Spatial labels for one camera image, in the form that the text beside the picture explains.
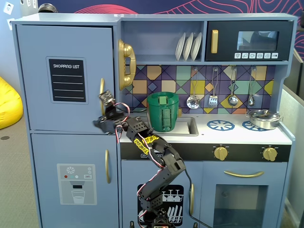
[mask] microwave buttons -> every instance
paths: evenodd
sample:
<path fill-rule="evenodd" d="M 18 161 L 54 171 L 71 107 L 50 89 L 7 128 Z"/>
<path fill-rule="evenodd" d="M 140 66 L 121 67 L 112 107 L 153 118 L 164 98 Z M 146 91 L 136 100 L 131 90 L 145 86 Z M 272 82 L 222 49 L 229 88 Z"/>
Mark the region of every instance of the microwave buttons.
<path fill-rule="evenodd" d="M 248 53 L 242 53 L 242 58 L 248 58 Z"/>
<path fill-rule="evenodd" d="M 279 56 L 279 53 L 272 53 L 271 54 L 271 58 L 278 58 L 278 56 Z"/>
<path fill-rule="evenodd" d="M 264 53 L 257 53 L 256 58 L 263 58 Z"/>
<path fill-rule="evenodd" d="M 241 58 L 241 53 L 234 53 L 234 58 Z"/>
<path fill-rule="evenodd" d="M 270 58 L 270 56 L 271 56 L 271 53 L 265 53 L 264 54 L 264 58 Z"/>
<path fill-rule="evenodd" d="M 249 53 L 249 58 L 256 58 L 256 53 Z"/>

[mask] yellow label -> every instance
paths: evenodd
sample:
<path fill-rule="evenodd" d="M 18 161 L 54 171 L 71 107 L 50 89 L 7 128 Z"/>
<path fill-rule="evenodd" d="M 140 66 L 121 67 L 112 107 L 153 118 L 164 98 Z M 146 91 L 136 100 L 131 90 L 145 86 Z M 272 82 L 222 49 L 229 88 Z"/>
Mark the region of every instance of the yellow label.
<path fill-rule="evenodd" d="M 145 138 L 145 141 L 147 143 L 152 143 L 154 140 L 157 140 L 157 139 L 159 139 L 159 137 L 157 137 L 155 135 L 152 135 L 152 136 L 149 136 L 149 137 Z"/>
<path fill-rule="evenodd" d="M 141 141 L 139 141 L 138 139 L 135 139 L 134 143 L 140 150 L 142 150 L 142 152 L 144 152 L 145 154 L 148 155 L 149 150 L 142 144 Z"/>

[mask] patterned wall mural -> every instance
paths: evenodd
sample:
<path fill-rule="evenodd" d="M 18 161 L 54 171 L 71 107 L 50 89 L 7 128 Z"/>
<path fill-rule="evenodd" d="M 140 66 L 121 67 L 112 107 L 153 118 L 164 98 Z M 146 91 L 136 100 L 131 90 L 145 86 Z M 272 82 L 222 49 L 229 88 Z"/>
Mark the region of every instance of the patterned wall mural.
<path fill-rule="evenodd" d="M 304 0 L 39 0 L 64 13 L 195 14 L 288 13 L 300 16 Z M 297 32 L 295 48 L 304 59 L 304 32 Z"/>
<path fill-rule="evenodd" d="M 213 73 L 213 68 L 217 67 L 218 84 L 216 85 L 217 74 Z M 179 107 L 183 113 L 204 113 L 204 114 L 245 114 L 247 108 L 269 109 L 273 88 L 275 66 L 257 66 L 256 73 L 251 74 L 250 66 L 237 66 L 236 81 L 235 72 L 231 66 L 137 66 L 133 84 L 125 88 L 123 101 L 132 109 L 140 110 L 147 107 L 147 96 L 151 93 L 165 91 L 179 95 Z M 247 105 L 249 94 L 249 81 L 253 87 L 255 105 Z M 235 95 L 239 102 L 235 107 L 228 103 L 234 85 Z M 218 96 L 218 108 L 209 108 L 209 97 L 213 94 Z M 193 94 L 200 99 L 198 109 L 189 109 L 187 99 Z"/>

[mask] oven window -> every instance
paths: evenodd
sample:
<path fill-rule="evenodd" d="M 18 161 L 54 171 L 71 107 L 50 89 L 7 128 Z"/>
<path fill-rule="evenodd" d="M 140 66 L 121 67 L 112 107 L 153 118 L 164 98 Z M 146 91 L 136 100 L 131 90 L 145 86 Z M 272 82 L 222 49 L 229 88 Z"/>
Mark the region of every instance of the oven window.
<path fill-rule="evenodd" d="M 278 35 L 278 31 L 240 31 L 237 48 L 240 51 L 274 51 Z"/>
<path fill-rule="evenodd" d="M 217 184 L 214 228 L 262 228 L 268 186 Z"/>

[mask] electrical wire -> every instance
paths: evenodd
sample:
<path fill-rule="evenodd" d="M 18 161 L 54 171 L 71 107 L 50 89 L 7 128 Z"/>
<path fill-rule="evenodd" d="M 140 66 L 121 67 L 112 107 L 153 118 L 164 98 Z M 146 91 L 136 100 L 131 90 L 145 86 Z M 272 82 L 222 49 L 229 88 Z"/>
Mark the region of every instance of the electrical wire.
<path fill-rule="evenodd" d="M 122 109 L 122 108 L 119 108 L 119 107 L 117 107 L 117 109 L 119 109 L 120 111 L 123 111 L 123 112 L 126 112 L 126 110 L 124 110 L 124 109 Z M 138 110 L 138 111 L 131 111 L 131 113 L 143 113 L 143 112 L 145 112 L 145 111 L 147 111 L 147 109 L 146 108 L 143 108 L 142 110 Z"/>
<path fill-rule="evenodd" d="M 152 155 L 151 155 L 151 150 L 150 150 L 150 147 L 148 146 L 147 141 L 146 141 L 139 133 L 137 133 L 137 134 L 139 135 L 139 137 L 142 138 L 142 140 L 143 140 L 144 143 L 146 144 L 146 146 L 147 146 L 147 148 L 148 148 L 148 150 L 149 150 L 149 155 L 150 155 L 151 159 L 154 161 L 154 163 L 157 164 L 159 167 L 163 168 L 164 166 L 162 166 L 161 164 L 159 164 L 159 163 L 152 157 Z"/>
<path fill-rule="evenodd" d="M 190 199 L 190 197 L 191 197 L 191 185 L 192 185 L 192 180 L 191 180 L 190 175 L 188 174 L 187 169 L 185 169 L 185 173 L 186 173 L 186 175 L 187 175 L 187 177 L 188 177 L 188 179 L 189 179 L 189 182 L 190 182 L 190 187 L 189 187 L 189 199 Z M 204 223 L 204 222 L 198 220 L 197 218 L 193 217 L 193 216 L 191 215 L 191 212 L 190 212 L 190 211 L 191 211 L 191 209 L 190 209 L 190 200 L 189 200 L 189 215 L 190 215 L 190 217 L 191 217 L 193 220 L 197 221 L 198 223 L 204 225 L 204 226 L 207 227 L 207 228 L 213 228 L 213 227 L 207 225 L 206 223 Z"/>
<path fill-rule="evenodd" d="M 125 103 L 122 103 L 122 102 L 120 102 L 120 103 L 114 103 L 114 101 L 112 101 L 112 103 L 113 103 L 113 105 L 114 106 L 117 106 L 117 105 L 123 105 L 123 106 L 125 106 L 126 108 L 127 108 L 127 110 L 128 110 L 128 115 L 124 118 L 124 120 L 122 120 L 120 123 L 122 124 L 123 122 L 125 122 L 128 118 L 129 118 L 129 115 L 130 115 L 130 107 L 128 106 L 128 105 L 126 105 Z M 116 142 L 117 142 L 117 144 L 119 143 L 119 139 L 122 137 L 122 132 L 120 133 L 120 135 L 119 135 L 119 137 L 118 137 L 118 133 L 117 133 L 117 128 L 118 127 L 121 127 L 121 128 L 123 128 L 123 126 L 122 125 L 117 125 L 116 127 L 115 127 L 115 135 L 116 135 Z"/>
<path fill-rule="evenodd" d="M 157 173 L 156 173 L 150 180 L 148 180 L 148 182 L 152 181 L 152 180 L 157 176 L 157 174 L 158 174 L 160 171 L 162 171 L 162 170 L 158 170 Z M 141 190 L 143 189 L 143 187 L 144 187 L 145 185 L 146 185 L 146 183 L 143 184 L 143 185 L 140 187 L 140 189 L 137 191 L 137 196 L 138 196 L 138 197 L 139 197 L 139 193 L 141 192 Z"/>
<path fill-rule="evenodd" d="M 147 210 L 145 210 L 144 213 L 141 214 L 141 215 L 138 217 L 138 225 L 139 225 L 141 228 L 144 228 L 144 227 L 140 224 L 140 218 L 141 218 L 142 216 L 144 216 L 145 213 L 147 213 Z"/>
<path fill-rule="evenodd" d="M 115 135 L 116 135 L 116 142 L 117 142 L 117 144 L 119 143 L 119 139 L 122 137 L 122 132 L 120 133 L 120 135 L 119 135 L 119 137 L 118 137 L 118 133 L 117 133 L 117 128 L 118 127 L 121 127 L 121 128 L 123 128 L 123 126 L 122 125 L 117 125 L 116 127 L 115 127 Z"/>
<path fill-rule="evenodd" d="M 125 106 L 126 108 L 127 108 L 127 110 L 128 110 L 128 115 L 127 115 L 127 117 L 123 120 L 123 121 L 121 121 L 121 122 L 125 122 L 128 118 L 129 118 L 129 115 L 130 115 L 130 107 L 128 106 L 128 105 L 126 105 L 125 103 L 122 103 L 122 102 L 119 102 L 119 103 L 116 103 L 116 104 L 113 104 L 114 106 L 117 106 L 117 105 L 123 105 L 123 106 Z"/>

